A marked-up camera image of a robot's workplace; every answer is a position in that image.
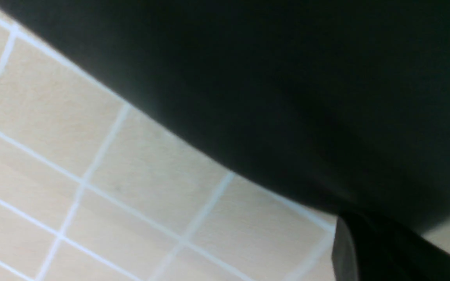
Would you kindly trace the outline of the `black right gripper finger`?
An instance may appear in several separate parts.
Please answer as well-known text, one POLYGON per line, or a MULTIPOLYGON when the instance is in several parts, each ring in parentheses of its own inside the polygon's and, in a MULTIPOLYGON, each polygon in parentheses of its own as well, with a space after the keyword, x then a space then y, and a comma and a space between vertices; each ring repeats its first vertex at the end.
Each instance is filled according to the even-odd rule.
POLYGON ((450 254, 382 216, 341 213, 331 260, 337 281, 450 281, 450 254))

